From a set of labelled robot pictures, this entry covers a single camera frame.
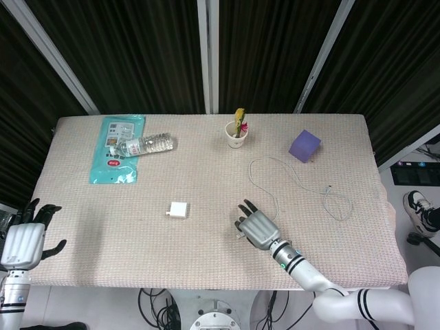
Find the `charging cable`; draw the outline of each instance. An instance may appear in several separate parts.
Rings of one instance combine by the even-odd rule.
[[[352,208],[353,208],[353,205],[352,205],[351,200],[350,200],[347,196],[344,196],[344,195],[341,195],[341,194],[337,194],[337,193],[331,192],[331,186],[327,186],[326,189],[325,189],[325,191],[318,191],[318,190],[314,190],[314,189],[306,188],[306,187],[303,186],[303,183],[301,182],[299,176],[296,174],[296,171],[295,171],[295,169],[293,168],[293,166],[287,164],[286,162],[284,162],[284,161],[282,161],[281,159],[278,159],[278,158],[276,158],[276,157],[264,156],[264,157],[260,157],[260,158],[254,159],[254,160],[252,160],[252,161],[249,163],[249,167],[248,167],[249,180],[252,182],[252,184],[254,184],[254,186],[256,186],[257,188],[260,188],[262,191],[264,191],[264,192],[266,192],[267,194],[269,194],[270,196],[272,196],[272,199],[274,200],[274,205],[275,205],[275,208],[276,208],[276,215],[275,215],[274,221],[277,220],[277,218],[278,218],[278,216],[279,216],[279,214],[280,214],[280,207],[279,207],[279,204],[278,204],[278,200],[277,200],[277,198],[275,197],[275,195],[272,194],[270,191],[268,191],[268,190],[264,189],[262,186],[259,186],[258,184],[256,184],[255,181],[254,181],[254,178],[252,177],[252,165],[253,165],[253,163],[255,163],[255,162],[259,161],[259,160],[264,160],[264,159],[275,160],[275,161],[281,163],[281,164],[283,165],[284,169],[285,169],[290,175],[292,175],[292,173],[294,174],[294,178],[295,178],[295,180],[296,180],[296,183],[297,183],[302,189],[307,190],[307,191],[310,191],[310,192],[312,192],[312,193],[316,193],[316,194],[319,194],[319,195],[323,195],[324,198],[323,198],[323,200],[322,200],[322,206],[324,207],[324,209],[327,211],[327,213],[329,213],[329,215],[330,215],[333,219],[338,220],[338,221],[345,221],[345,220],[347,220],[347,219],[350,217],[350,215],[351,215],[351,211],[352,211]],[[338,197],[338,198],[341,198],[341,199],[346,200],[346,201],[348,202],[348,204],[349,204],[349,210],[348,210],[348,212],[347,212],[344,216],[341,216],[341,217],[338,217],[338,216],[334,215],[334,214],[332,213],[332,211],[330,211],[330,209],[329,209],[329,207],[328,207],[328,205],[327,205],[328,196]]]

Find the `blue plastic bag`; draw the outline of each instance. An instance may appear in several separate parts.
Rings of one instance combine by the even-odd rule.
[[[109,147],[121,140],[140,138],[144,130],[144,115],[105,117],[102,121],[90,171],[90,184],[132,184],[138,172],[137,157],[112,156]]]

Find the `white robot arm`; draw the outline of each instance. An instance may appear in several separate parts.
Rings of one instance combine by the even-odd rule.
[[[246,237],[256,248],[269,250],[272,258],[304,290],[321,293],[313,302],[313,309],[319,318],[327,322],[366,319],[417,326],[414,302],[408,294],[392,289],[361,289],[349,294],[344,288],[325,278],[290,242],[282,240],[278,227],[250,201],[245,199],[244,202],[247,207],[239,205],[239,208],[246,218],[240,217],[235,222],[241,236]],[[420,329],[438,329],[438,324],[435,322],[431,327]]]
[[[65,246],[62,240],[54,249],[43,251],[46,229],[60,206],[43,206],[34,219],[39,199],[17,213],[6,236],[1,264],[8,275],[1,282],[0,329],[18,330],[30,289],[29,271],[41,260],[58,254]]]

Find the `white charger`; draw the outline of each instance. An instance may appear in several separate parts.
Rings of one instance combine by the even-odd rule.
[[[188,203],[182,201],[174,201],[171,203],[170,211],[165,212],[171,218],[185,219],[188,213]]]

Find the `shoe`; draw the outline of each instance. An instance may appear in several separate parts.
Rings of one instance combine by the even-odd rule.
[[[425,237],[433,237],[437,233],[438,229],[428,221],[428,215],[434,207],[420,192],[407,192],[404,196],[404,207],[418,233]]]

